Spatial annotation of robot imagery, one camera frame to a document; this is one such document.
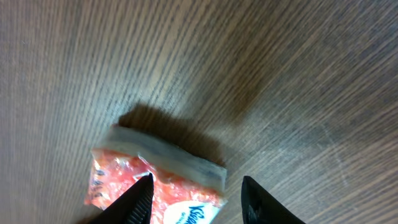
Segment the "small red white box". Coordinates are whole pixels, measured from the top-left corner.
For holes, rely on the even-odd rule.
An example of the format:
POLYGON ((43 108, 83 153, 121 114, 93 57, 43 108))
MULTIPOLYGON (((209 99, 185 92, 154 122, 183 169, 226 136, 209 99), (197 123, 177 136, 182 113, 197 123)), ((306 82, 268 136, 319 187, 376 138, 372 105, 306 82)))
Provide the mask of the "small red white box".
POLYGON ((91 154, 87 205, 106 210, 147 175, 151 223, 211 223, 227 203, 224 167, 148 134, 113 126, 91 154))

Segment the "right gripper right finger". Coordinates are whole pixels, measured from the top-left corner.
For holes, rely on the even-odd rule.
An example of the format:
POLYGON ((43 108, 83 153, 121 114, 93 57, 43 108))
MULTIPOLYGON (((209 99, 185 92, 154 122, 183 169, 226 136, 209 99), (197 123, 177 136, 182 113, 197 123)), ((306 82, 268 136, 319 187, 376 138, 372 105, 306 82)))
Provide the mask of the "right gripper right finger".
POLYGON ((243 177, 241 208, 244 224, 305 224, 248 175, 243 177))

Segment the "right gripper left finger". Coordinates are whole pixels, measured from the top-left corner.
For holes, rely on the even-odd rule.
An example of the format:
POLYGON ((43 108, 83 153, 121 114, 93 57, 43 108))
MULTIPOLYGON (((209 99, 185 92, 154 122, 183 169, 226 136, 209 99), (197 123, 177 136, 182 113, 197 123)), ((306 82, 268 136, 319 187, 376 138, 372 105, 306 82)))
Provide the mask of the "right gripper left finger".
POLYGON ((154 181, 150 173, 140 178, 89 224, 149 224, 153 196, 154 181))

